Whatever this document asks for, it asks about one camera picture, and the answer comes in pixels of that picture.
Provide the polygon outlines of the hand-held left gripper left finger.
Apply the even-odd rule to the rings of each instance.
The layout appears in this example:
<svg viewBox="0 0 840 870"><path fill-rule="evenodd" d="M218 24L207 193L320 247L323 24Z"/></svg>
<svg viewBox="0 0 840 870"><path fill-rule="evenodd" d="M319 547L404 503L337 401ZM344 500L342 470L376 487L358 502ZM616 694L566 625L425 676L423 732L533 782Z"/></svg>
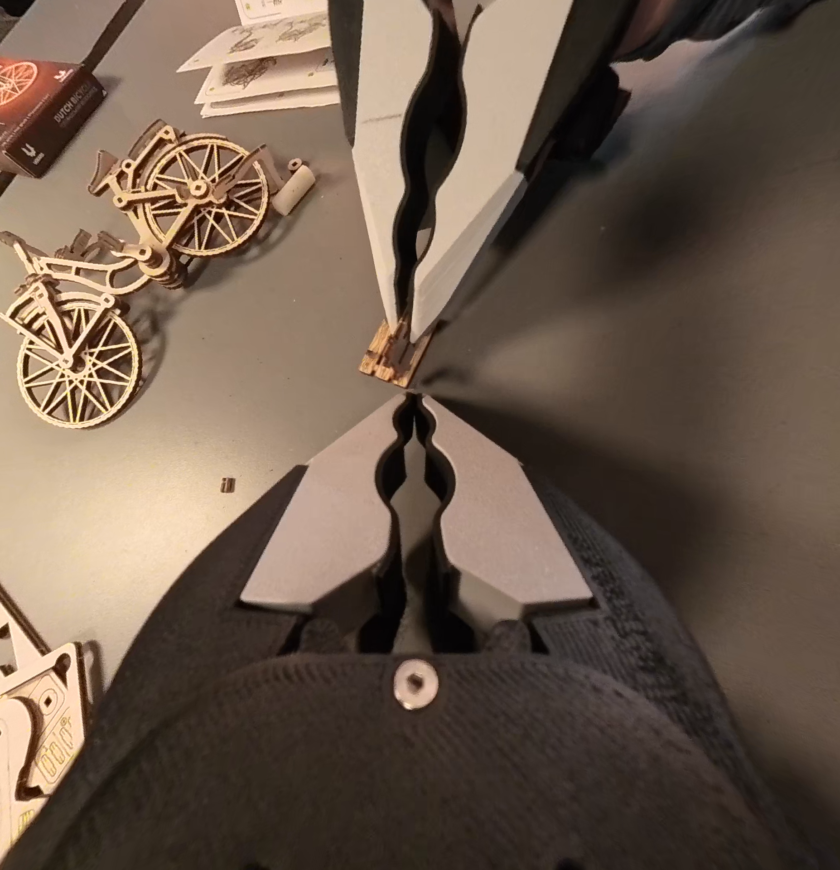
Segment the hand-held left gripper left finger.
<svg viewBox="0 0 840 870"><path fill-rule="evenodd" d="M392 642L406 604L392 498L413 432L414 397L400 393L307 462L240 602Z"/></svg>

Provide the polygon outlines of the small white cylinder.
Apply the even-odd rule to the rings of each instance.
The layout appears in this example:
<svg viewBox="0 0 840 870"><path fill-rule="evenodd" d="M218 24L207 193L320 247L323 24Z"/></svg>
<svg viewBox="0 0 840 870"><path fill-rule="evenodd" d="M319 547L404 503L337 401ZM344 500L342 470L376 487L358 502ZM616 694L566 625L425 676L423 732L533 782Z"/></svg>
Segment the small white cylinder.
<svg viewBox="0 0 840 870"><path fill-rule="evenodd" d="M317 183L317 178L307 164L299 159L291 161L290 178L271 198L271 207L281 217L288 216L303 201Z"/></svg>

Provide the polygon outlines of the wooden bicycle model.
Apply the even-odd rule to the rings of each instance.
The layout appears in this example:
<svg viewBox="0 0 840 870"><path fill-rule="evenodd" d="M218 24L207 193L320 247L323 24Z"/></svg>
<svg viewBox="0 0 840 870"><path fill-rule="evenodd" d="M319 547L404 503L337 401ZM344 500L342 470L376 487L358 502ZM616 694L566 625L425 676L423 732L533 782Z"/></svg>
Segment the wooden bicycle model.
<svg viewBox="0 0 840 870"><path fill-rule="evenodd" d="M183 289L190 262L250 245L275 213L271 198L295 159L280 170L266 145L246 149L157 119L126 156L100 150L88 185L92 196L110 196L135 241L79 231L49 255L0 231L25 270L0 319L21 340L16 383L29 410L70 430L121 415L143 379L121 299L150 284Z"/></svg>

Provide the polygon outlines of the white instruction booklet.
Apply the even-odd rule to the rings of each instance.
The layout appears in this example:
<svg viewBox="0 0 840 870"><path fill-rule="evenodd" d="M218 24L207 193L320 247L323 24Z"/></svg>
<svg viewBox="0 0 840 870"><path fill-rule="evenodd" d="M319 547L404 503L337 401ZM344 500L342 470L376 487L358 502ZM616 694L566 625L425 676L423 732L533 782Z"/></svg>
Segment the white instruction booklet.
<svg viewBox="0 0 840 870"><path fill-rule="evenodd" d="M204 71L204 118L339 103L325 1L235 1L239 23L198 49L177 73Z"/></svg>

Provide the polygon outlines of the small wooden model part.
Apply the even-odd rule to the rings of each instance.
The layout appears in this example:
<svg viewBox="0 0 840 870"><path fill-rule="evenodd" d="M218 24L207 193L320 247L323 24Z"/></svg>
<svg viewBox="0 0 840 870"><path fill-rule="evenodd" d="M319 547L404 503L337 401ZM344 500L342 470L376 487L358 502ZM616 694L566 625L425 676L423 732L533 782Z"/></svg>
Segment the small wooden model part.
<svg viewBox="0 0 840 870"><path fill-rule="evenodd" d="M363 355L360 373L409 389L435 331L435 326L430 327L417 342L412 342L407 319L400 319L393 330L383 321Z"/></svg>

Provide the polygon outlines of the person's right forearm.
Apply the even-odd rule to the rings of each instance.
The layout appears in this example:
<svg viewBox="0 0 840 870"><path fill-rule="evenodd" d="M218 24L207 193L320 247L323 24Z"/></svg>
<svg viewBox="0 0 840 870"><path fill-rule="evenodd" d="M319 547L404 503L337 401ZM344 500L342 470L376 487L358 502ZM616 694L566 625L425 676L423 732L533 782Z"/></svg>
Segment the person's right forearm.
<svg viewBox="0 0 840 870"><path fill-rule="evenodd" d="M812 1L640 1L612 61L649 61L674 44L716 42L745 27L748 36L786 29Z"/></svg>

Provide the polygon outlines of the dark cardboard kit box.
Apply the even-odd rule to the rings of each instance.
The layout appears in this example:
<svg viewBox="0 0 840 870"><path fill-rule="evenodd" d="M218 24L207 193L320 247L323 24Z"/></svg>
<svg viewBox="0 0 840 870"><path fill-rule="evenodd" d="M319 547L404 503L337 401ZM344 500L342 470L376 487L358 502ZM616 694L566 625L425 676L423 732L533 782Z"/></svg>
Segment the dark cardboard kit box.
<svg viewBox="0 0 840 870"><path fill-rule="evenodd" d="M0 58L0 171L44 176L106 96L81 64Z"/></svg>

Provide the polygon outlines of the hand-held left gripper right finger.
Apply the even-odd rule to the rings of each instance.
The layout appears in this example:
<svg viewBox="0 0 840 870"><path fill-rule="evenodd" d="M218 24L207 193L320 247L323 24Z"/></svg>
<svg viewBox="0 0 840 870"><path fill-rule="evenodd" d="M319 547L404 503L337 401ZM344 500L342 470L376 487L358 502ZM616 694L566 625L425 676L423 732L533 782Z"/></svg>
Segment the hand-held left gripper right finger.
<svg viewBox="0 0 840 870"><path fill-rule="evenodd" d="M449 609L472 627L591 606L593 593L508 451L427 396L417 400L426 480L441 505L436 555Z"/></svg>

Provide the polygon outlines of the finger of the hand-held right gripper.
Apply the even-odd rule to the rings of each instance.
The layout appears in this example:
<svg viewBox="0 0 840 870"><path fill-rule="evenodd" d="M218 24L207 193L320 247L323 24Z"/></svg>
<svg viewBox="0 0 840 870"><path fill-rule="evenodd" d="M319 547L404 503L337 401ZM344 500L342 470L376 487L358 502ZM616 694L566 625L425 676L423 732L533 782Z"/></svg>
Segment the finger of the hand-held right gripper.
<svg viewBox="0 0 840 870"><path fill-rule="evenodd" d="M471 23L459 72L463 126L413 276L410 339L439 319L527 187L520 165L563 40L593 2L493 2Z"/></svg>
<svg viewBox="0 0 840 870"><path fill-rule="evenodd" d="M384 316L394 331L410 316L416 235L429 199L424 92L439 23L426 2L332 1L330 36Z"/></svg>

